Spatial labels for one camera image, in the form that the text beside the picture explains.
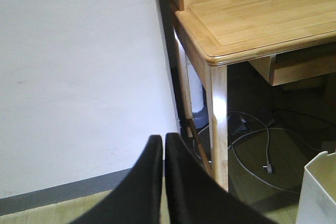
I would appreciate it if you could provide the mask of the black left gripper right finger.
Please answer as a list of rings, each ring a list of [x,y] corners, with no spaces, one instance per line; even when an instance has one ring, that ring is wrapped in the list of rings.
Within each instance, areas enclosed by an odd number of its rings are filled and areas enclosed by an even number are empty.
[[[222,189],[177,133],[165,137],[165,187],[171,223],[273,222]]]

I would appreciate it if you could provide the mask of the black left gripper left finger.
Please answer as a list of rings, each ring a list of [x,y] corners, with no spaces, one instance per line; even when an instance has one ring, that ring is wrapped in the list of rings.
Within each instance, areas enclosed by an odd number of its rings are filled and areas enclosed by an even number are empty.
[[[151,135],[123,181],[72,223],[160,223],[162,155],[162,138]]]

